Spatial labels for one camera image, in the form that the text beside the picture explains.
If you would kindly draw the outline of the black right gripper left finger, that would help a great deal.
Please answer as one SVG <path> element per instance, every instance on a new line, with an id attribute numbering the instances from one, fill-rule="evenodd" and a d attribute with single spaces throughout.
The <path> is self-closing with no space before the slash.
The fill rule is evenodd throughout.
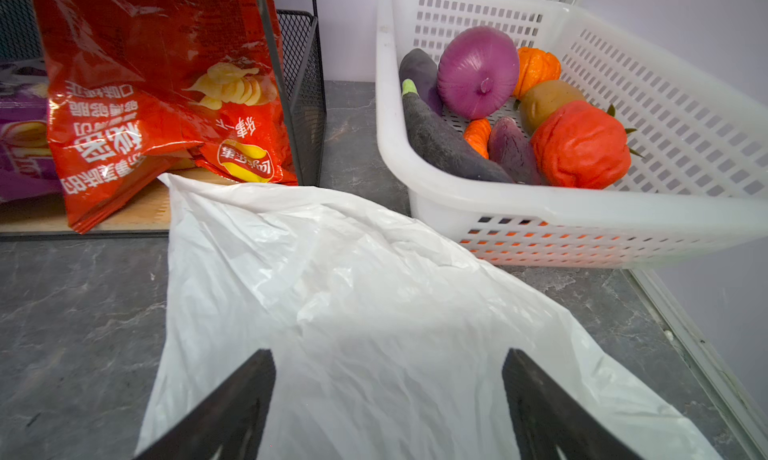
<path id="1" fill-rule="evenodd" d="M 255 459 L 276 383 L 260 349 L 138 459 Z"/>

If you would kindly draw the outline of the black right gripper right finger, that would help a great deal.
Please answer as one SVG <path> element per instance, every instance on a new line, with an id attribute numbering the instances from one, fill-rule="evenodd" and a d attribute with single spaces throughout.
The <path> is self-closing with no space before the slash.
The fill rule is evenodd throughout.
<path id="1" fill-rule="evenodd" d="M 502 378 L 522 459 L 639 457 L 524 351 L 508 351 Z"/>

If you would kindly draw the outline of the white plastic grocery bag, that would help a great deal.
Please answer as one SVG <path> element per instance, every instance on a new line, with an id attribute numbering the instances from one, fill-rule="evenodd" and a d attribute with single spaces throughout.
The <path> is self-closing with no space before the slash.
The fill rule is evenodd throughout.
<path id="1" fill-rule="evenodd" d="M 502 366 L 519 349 L 641 457 L 717 455 L 566 308 L 415 219 L 334 190 L 162 181 L 166 340 L 139 450 L 267 349 L 263 459 L 516 459 Z"/>

